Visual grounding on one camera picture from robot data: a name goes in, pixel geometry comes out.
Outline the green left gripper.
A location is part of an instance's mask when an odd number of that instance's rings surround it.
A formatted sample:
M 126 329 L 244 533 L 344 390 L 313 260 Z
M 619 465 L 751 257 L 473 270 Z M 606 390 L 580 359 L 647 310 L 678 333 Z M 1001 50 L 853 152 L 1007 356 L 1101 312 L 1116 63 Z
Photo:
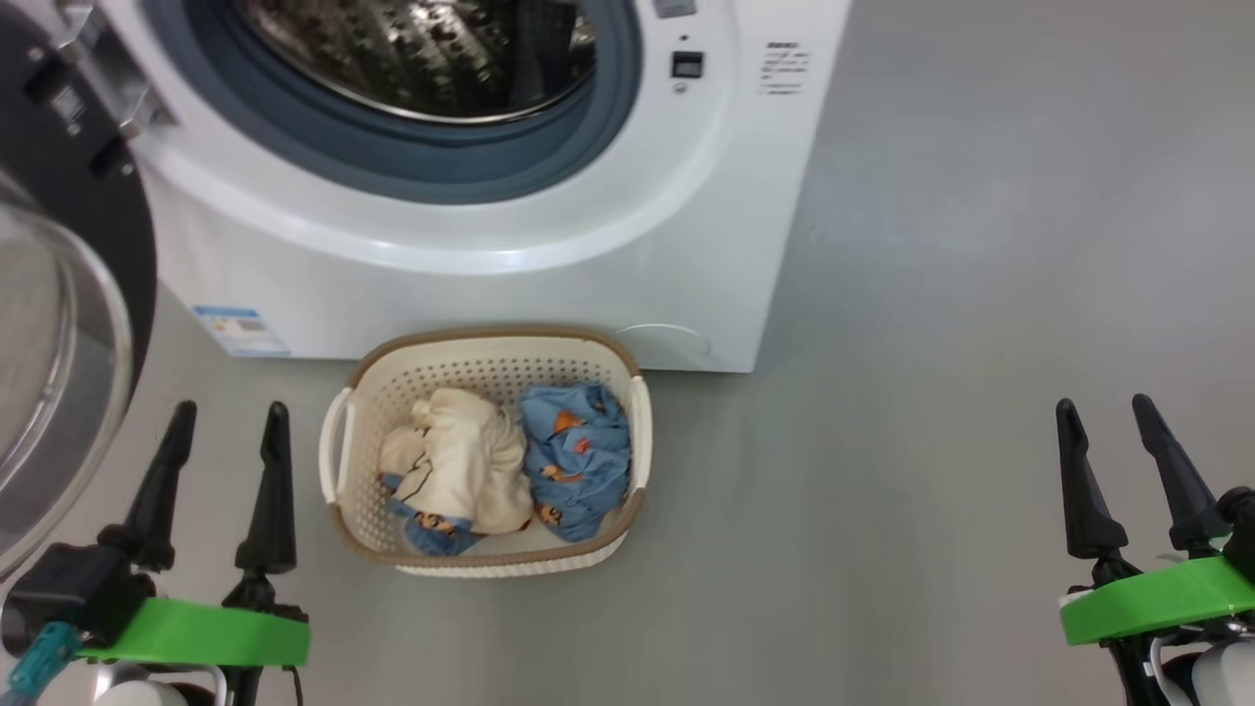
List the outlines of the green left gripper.
M 191 456 L 197 405 L 178 403 L 162 441 L 131 502 L 125 520 L 105 525 L 100 545 L 122 551 L 131 564 L 162 573 L 174 567 L 176 489 Z M 252 574 L 285 574 L 297 566 L 290 419 L 271 403 L 260 456 L 261 479 L 247 535 L 233 566 Z M 311 648 L 311 626 L 279 614 L 171 598 L 163 581 L 142 574 L 125 589 L 107 588 L 77 607 L 77 630 L 92 635 L 84 660 L 100 662 L 301 667 Z

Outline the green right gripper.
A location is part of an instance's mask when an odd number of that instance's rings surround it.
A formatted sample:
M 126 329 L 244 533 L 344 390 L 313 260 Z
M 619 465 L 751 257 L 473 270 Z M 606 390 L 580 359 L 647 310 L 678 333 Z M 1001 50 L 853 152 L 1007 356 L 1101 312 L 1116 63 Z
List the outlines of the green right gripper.
M 1214 540 L 1230 535 L 1219 502 L 1180 446 L 1156 403 L 1132 398 L 1135 424 L 1158 470 L 1173 523 L 1168 538 L 1188 557 L 1176 566 L 1112 581 L 1060 599 L 1060 626 L 1071 646 L 1086 646 L 1157 630 L 1240 614 L 1254 608 L 1250 581 L 1216 557 Z M 1071 398 L 1055 405 L 1060 492 L 1068 554 L 1081 561 L 1119 557 L 1130 538 L 1104 502 L 1088 461 L 1089 438 Z

